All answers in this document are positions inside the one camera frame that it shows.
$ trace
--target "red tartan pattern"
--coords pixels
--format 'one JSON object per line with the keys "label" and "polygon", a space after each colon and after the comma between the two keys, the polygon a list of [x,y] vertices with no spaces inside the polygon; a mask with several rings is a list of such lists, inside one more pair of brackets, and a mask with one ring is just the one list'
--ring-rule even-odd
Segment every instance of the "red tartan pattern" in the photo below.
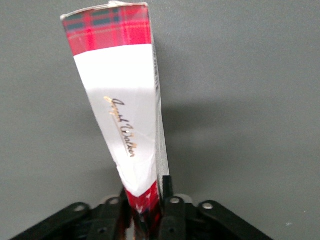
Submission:
{"label": "red tartan pattern", "polygon": [[124,45],[151,44],[146,5],[88,10],[63,20],[73,55]]}
{"label": "red tartan pattern", "polygon": [[[86,10],[62,20],[74,56],[125,45],[152,44],[147,5],[119,6]],[[156,235],[162,217],[157,181],[143,195],[133,196],[126,190],[135,213],[135,223],[141,218],[149,235]]]}

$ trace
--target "metal screw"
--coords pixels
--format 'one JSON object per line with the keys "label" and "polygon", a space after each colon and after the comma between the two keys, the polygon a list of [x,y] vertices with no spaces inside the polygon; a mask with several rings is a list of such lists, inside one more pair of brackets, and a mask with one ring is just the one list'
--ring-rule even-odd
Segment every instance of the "metal screw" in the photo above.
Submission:
{"label": "metal screw", "polygon": [[207,210],[210,210],[210,209],[213,209],[213,208],[214,208],[214,206],[212,206],[212,204],[211,204],[211,203],[208,203],[208,202],[202,204],[202,207],[203,207],[204,209],[207,209]]}
{"label": "metal screw", "polygon": [[79,205],[75,209],[73,209],[73,211],[75,211],[75,212],[81,212],[83,210],[85,210],[85,206],[83,206],[83,205]]}
{"label": "metal screw", "polygon": [[119,203],[118,198],[114,198],[114,199],[112,199],[112,200],[109,202],[110,205],[116,205],[116,204],[118,204],[118,203]]}
{"label": "metal screw", "polygon": [[170,200],[170,203],[172,203],[172,204],[178,204],[179,202],[180,202],[180,199],[176,198],[176,197],[171,198],[171,200]]}

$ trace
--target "gray wall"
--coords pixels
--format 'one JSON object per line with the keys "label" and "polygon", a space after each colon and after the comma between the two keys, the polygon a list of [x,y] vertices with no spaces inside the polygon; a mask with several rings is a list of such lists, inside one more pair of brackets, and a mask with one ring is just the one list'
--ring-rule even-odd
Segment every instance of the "gray wall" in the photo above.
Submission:
{"label": "gray wall", "polygon": [[[0,1],[0,239],[121,182],[59,16]],[[150,0],[174,188],[275,240],[320,236],[320,2]]]}

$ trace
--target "white label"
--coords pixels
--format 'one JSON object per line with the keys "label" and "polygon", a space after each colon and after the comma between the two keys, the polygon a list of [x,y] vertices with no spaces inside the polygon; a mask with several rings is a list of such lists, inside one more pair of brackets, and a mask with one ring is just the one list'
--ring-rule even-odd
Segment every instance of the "white label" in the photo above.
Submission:
{"label": "white label", "polygon": [[156,111],[161,103],[156,97],[153,47],[118,46],[74,59],[122,183],[139,197],[157,179]]}

